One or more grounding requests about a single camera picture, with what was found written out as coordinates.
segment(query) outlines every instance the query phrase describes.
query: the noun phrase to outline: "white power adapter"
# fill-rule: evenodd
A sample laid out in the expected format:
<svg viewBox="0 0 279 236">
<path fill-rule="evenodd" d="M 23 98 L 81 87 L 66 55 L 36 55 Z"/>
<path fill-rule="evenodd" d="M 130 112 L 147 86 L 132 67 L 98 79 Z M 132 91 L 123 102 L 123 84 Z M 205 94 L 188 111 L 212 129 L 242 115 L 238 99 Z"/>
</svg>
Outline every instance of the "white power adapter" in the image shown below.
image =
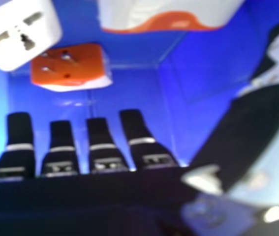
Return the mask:
<svg viewBox="0 0 279 236">
<path fill-rule="evenodd" d="M 12 71 L 56 44 L 62 29 L 51 0 L 0 6 L 0 69 Z"/>
</svg>

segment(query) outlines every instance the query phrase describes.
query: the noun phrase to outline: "orange trim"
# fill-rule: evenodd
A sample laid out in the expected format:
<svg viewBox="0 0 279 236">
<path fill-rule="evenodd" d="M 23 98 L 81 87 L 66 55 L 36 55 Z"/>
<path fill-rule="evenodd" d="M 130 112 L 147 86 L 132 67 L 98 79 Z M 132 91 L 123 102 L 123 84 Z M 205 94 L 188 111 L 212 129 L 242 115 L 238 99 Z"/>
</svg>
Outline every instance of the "orange trim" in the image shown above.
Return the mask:
<svg viewBox="0 0 279 236">
<path fill-rule="evenodd" d="M 73 60 L 63 60 L 64 52 Z M 31 63 L 31 79 L 35 85 L 80 86 L 105 75 L 102 48 L 97 44 L 51 49 L 47 55 L 38 56 Z"/>
<path fill-rule="evenodd" d="M 131 29 L 118 30 L 104 28 L 103 30 L 112 33 L 139 33 L 163 30 L 209 31 L 219 28 L 220 27 L 208 27 L 201 24 L 198 19 L 189 12 L 172 11 L 155 15 L 140 26 Z"/>
</svg>

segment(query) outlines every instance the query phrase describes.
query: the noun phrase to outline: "plug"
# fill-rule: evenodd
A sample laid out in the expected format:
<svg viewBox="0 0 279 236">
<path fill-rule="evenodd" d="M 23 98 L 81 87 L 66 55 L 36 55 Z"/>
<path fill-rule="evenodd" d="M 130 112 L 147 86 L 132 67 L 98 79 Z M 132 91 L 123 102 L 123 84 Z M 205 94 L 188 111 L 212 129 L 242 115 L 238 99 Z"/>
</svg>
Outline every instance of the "plug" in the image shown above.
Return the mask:
<svg viewBox="0 0 279 236">
<path fill-rule="evenodd" d="M 7 2 L 0 6 L 0 69 L 17 69 L 55 45 L 61 36 L 51 0 Z"/>
</svg>

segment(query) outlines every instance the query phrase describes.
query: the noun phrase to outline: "socket hole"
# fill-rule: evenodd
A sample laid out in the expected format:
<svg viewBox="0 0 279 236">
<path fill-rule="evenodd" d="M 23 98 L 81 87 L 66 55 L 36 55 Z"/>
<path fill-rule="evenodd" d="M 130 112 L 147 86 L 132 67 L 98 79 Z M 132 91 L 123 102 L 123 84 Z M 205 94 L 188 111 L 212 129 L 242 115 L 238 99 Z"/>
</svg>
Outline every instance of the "socket hole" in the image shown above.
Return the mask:
<svg viewBox="0 0 279 236">
<path fill-rule="evenodd" d="M 35 43 L 31 39 L 29 39 L 29 37 L 25 34 L 21 35 L 21 41 L 23 42 L 27 51 L 35 47 Z"/>
<path fill-rule="evenodd" d="M 5 31 L 4 33 L 0 34 L 0 42 L 8 38 L 9 38 L 8 31 Z"/>
<path fill-rule="evenodd" d="M 32 25 L 35 21 L 42 17 L 41 12 L 36 12 L 33 15 L 29 16 L 28 18 L 24 19 L 23 22 L 26 23 L 28 26 Z"/>
</svg>

